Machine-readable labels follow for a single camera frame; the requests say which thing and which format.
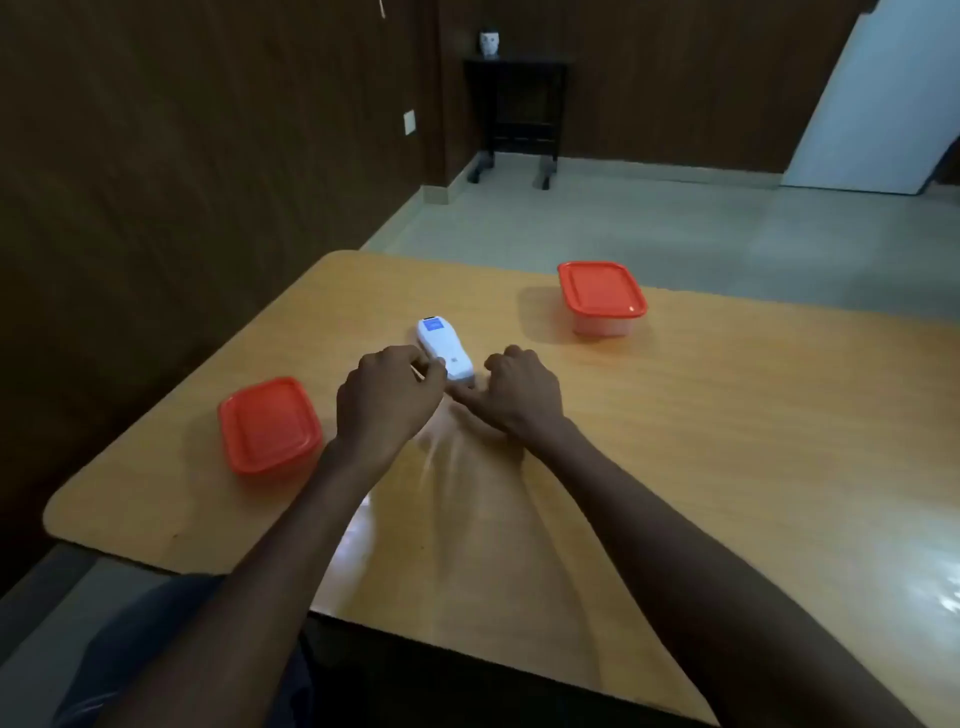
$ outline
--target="table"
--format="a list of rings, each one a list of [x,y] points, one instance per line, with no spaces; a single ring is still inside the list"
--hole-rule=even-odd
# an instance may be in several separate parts
[[[464,60],[468,80],[474,86],[480,125],[483,128],[484,149],[477,166],[467,177],[478,184],[480,175],[496,164],[496,149],[505,147],[511,152],[545,154],[553,158],[553,165],[544,170],[540,188],[550,189],[550,177],[557,173],[560,158],[560,135],[564,125],[566,82],[573,58],[568,56],[504,55],[490,58],[473,55]],[[535,76],[545,83],[548,97],[548,118],[544,121],[510,121],[498,114],[501,82],[518,76]]]
[[[793,595],[929,726],[955,725],[960,329],[645,294],[630,337],[581,341],[553,276],[328,255],[66,483],[47,529],[162,569],[229,570],[298,484],[238,484],[217,403],[296,376],[329,436],[361,354],[442,314],[476,362],[512,342],[537,349],[603,450]],[[450,402],[364,501],[314,609],[710,719],[559,484]]]

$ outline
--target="hand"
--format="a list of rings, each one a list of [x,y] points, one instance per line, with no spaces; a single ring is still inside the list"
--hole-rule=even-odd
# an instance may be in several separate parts
[[[451,383],[447,393],[490,426],[516,437],[527,448],[560,429],[564,402],[560,382],[536,352],[511,345],[492,354],[486,392]]]
[[[423,381],[411,364],[424,372]],[[417,347],[365,354],[337,392],[337,439],[389,465],[436,411],[445,385],[444,361]]]

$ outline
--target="person's right hand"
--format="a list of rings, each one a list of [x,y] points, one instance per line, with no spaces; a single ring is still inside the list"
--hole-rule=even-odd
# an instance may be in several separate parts
[[[564,403],[560,382],[540,363],[536,352],[511,345],[492,354],[486,392],[447,384],[447,393],[485,423],[516,437],[528,448],[560,428]]]

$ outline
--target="small black table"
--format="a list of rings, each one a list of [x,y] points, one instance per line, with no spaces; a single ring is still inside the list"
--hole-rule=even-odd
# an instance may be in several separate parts
[[[557,172],[560,155],[560,133],[564,121],[566,77],[573,60],[565,56],[471,56],[464,61],[467,78],[474,87],[480,109],[486,158],[481,158],[467,177],[480,182],[480,174],[496,164],[496,149],[530,154],[546,154],[553,166],[543,176],[541,187],[550,189],[550,177]],[[497,118],[497,97],[500,82],[512,73],[523,72],[542,76],[548,84],[550,102],[548,118],[542,122],[516,122]]]

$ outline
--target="tiled floor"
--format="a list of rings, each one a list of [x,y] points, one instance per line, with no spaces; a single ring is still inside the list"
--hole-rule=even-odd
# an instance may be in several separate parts
[[[960,321],[957,203],[563,168],[543,192],[537,168],[499,156],[479,185],[426,206],[385,252],[545,273],[605,258],[641,285]],[[163,578],[100,559],[0,667],[5,722],[46,725],[89,638]]]

